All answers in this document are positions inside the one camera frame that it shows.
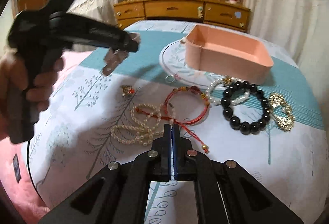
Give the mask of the person's left hand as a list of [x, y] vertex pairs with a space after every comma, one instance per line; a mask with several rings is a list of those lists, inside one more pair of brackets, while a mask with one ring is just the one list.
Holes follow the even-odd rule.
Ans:
[[[36, 103], [39, 112], [48, 109], [52, 87], [57, 82], [58, 74], [64, 68], [64, 60], [56, 60], [49, 72], [40, 73], [34, 80], [34, 88], [27, 91], [28, 101]], [[17, 54], [7, 52], [1, 58], [1, 140], [8, 137], [8, 89], [13, 85], [20, 91], [28, 88], [28, 74], [24, 61]]]

